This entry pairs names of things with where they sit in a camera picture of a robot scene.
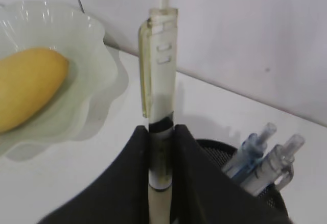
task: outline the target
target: mango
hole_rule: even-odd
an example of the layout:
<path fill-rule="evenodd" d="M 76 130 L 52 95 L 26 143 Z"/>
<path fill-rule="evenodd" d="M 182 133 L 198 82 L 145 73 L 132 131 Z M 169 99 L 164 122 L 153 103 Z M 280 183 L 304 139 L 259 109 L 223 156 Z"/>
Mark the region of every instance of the mango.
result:
<path fill-rule="evenodd" d="M 68 60 L 48 48 L 31 48 L 0 60 L 0 133 L 31 118 L 54 96 Z"/>

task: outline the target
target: white table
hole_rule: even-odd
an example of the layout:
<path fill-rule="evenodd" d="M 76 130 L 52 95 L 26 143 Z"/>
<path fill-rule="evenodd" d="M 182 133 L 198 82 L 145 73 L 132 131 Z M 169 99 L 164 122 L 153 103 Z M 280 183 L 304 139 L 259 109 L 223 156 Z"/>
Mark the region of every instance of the white table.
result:
<path fill-rule="evenodd" d="M 119 79 L 114 91 L 92 101 L 83 133 L 63 143 L 19 144 L 0 157 L 0 223 L 34 224 L 68 201 L 110 165 L 134 128 L 145 123 L 138 58 L 108 49 Z M 296 155 L 295 177 L 282 195 L 295 223 L 327 219 L 327 128 L 180 73 L 176 89 L 176 122 L 186 124 L 196 138 L 238 146 L 271 121 L 278 126 L 272 148 L 300 132 L 307 144 Z"/>

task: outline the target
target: transparent pen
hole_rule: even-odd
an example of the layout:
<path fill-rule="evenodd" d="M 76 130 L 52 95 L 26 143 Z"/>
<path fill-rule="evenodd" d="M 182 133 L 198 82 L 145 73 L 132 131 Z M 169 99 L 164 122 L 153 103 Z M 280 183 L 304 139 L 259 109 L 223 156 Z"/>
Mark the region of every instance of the transparent pen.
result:
<path fill-rule="evenodd" d="M 177 15 L 169 0 L 159 0 L 138 33 L 143 116 L 149 120 L 149 184 L 157 191 L 172 182 L 171 136 L 176 79 Z"/>
<path fill-rule="evenodd" d="M 262 132 L 251 134 L 234 156 L 222 168 L 233 181 L 240 184 L 255 168 L 267 149 L 267 140 L 277 131 L 273 123 L 268 123 Z"/>
<path fill-rule="evenodd" d="M 276 145 L 240 186 L 253 196 L 258 196 L 267 186 L 280 179 L 276 188 L 281 190 L 293 179 L 294 154 L 304 142 L 302 136 L 295 134 L 284 145 Z"/>

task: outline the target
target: black mesh pen holder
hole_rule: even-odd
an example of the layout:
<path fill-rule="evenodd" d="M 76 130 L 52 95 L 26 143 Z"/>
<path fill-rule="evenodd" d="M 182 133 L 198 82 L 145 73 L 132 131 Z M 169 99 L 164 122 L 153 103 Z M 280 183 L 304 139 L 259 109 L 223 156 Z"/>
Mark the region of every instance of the black mesh pen holder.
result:
<path fill-rule="evenodd" d="M 219 141 L 199 139 L 197 142 L 212 163 L 219 168 L 227 163 L 237 150 L 235 147 Z M 269 206 L 287 214 L 284 200 L 281 194 L 276 190 L 274 184 L 268 186 L 264 191 L 262 191 L 258 198 L 266 202 Z"/>

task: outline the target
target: white plastic bowl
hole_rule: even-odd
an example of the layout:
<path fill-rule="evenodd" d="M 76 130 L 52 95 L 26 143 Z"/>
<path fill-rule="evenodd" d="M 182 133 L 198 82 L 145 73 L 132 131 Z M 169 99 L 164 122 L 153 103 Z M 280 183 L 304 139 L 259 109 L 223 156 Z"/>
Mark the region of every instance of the white plastic bowl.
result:
<path fill-rule="evenodd" d="M 19 2 L 0 8 L 0 59 L 37 46 L 69 59 L 69 74 L 58 93 L 24 125 L 0 135 L 0 151 L 25 140 L 68 140 L 81 131 L 91 97 L 118 74 L 104 34 L 97 20 L 61 3 Z"/>

